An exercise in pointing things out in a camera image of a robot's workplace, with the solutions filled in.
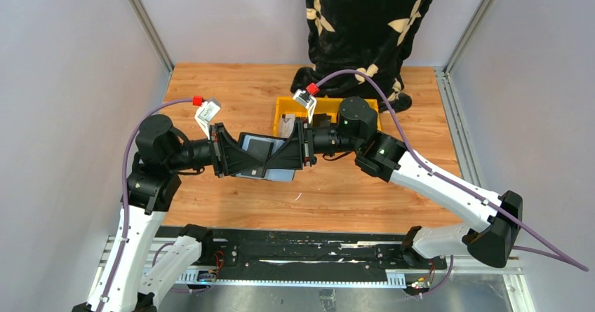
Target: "foot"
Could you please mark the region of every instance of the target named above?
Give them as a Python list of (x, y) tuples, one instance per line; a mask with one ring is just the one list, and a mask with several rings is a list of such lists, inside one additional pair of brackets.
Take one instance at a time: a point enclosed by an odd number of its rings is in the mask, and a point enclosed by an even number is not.
[[(399, 93), (396, 98), (390, 102), (392, 109), (395, 112), (402, 112), (411, 107), (413, 105), (413, 101), (411, 97), (405, 93)], [(380, 112), (388, 112), (388, 108), (383, 101), (379, 101), (378, 111)]]

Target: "person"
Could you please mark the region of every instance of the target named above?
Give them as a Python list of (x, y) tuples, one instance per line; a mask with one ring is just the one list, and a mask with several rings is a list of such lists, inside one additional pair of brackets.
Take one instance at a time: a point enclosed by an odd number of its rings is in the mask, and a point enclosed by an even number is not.
[[(403, 92), (403, 61), (411, 54), (415, 33), (432, 0), (306, 0), (309, 58), (299, 68), (291, 92), (341, 69), (372, 76), (392, 108), (405, 111), (411, 97)], [(342, 75), (320, 87), (316, 96), (377, 99), (378, 93), (359, 75)]]

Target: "yellow bin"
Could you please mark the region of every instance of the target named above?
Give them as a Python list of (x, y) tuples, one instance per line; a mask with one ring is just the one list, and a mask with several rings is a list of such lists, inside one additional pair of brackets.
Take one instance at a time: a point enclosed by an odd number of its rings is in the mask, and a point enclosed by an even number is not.
[[(337, 123), (337, 113), (339, 112), (339, 104), (341, 104), (343, 98), (319, 98), (316, 101), (315, 114), (327, 114), (330, 116), (330, 121)], [(376, 100), (365, 100), (368, 102), (370, 107), (378, 112), (378, 102)], [(277, 136), (277, 126), (279, 119), (284, 114), (295, 114), (295, 117), (307, 118), (308, 112), (306, 108), (299, 105), (298, 102), (293, 100), (291, 97), (278, 97), (275, 106), (275, 119), (273, 123), (273, 136)], [(378, 117), (378, 130), (382, 130), (380, 126), (380, 117)]]

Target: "wooden table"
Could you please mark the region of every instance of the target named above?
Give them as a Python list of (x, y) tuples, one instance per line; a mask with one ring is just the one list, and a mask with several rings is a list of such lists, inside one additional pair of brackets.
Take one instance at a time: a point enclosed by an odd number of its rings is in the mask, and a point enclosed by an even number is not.
[[(275, 101), (289, 96), (297, 65), (178, 64), (166, 101), (202, 95), (215, 97), (222, 110), (213, 120), (240, 132), (272, 135)], [(434, 70), (404, 68), (413, 107), (398, 114), (411, 144), (423, 156), (459, 175)], [(191, 139), (204, 137), (194, 120), (196, 107), (179, 104), (164, 114)], [(399, 137), (389, 114), (383, 130)], [(441, 206), (403, 187), (364, 174), (353, 157), (298, 170), (293, 182), (237, 177), (219, 179), (212, 168), (182, 177), (164, 224), (199, 224), (247, 229), (296, 229), (405, 233), (415, 225), (444, 226), (460, 220)]]

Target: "robotic arm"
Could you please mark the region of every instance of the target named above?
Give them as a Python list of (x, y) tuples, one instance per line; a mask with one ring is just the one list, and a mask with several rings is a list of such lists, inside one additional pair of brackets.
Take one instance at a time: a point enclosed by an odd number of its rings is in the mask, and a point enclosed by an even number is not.
[[(240, 136), (282, 140), (283, 144), (274, 151), (272, 144), (265, 141), (258, 149), (242, 149), (222, 123), (202, 126), (208, 130), (208, 139), (189, 140), (167, 116), (157, 114), (146, 118), (136, 137), (138, 153), (128, 177), (130, 224), (123, 226), (121, 220), (116, 237), (121, 240), (123, 229), (128, 229), (126, 248), (117, 250), (121, 255), (115, 249), (110, 252), (94, 293), (87, 303), (75, 306), (73, 311), (156, 311), (176, 278), (190, 264), (209, 264), (213, 234), (207, 228), (189, 224), (161, 261), (141, 278), (152, 239), (181, 184), (179, 172), (194, 170), (194, 174), (200, 174), (211, 165), (218, 177), (242, 174), (264, 178), (268, 170), (301, 170), (312, 166), (316, 164), (317, 154), (354, 152), (356, 165), (366, 174), (417, 191), (463, 220), (462, 224), (438, 229), (413, 227), (401, 244), (402, 256), (411, 266), (427, 263), (439, 255), (471, 255), (489, 266), (504, 267), (519, 227), (501, 217), (485, 201), (480, 202), (428, 173), (402, 141), (377, 130), (377, 117), (366, 101), (350, 97), (342, 101), (337, 123), (331, 126), (313, 128), (309, 121), (298, 119), (287, 139), (250, 133)], [(491, 203), (521, 219), (522, 198), (518, 194), (508, 191), (499, 196), (424, 161), (433, 171), (475, 189)], [(120, 265), (110, 278), (109, 270), (117, 257), (121, 257)], [(110, 289), (104, 296), (106, 285)]]

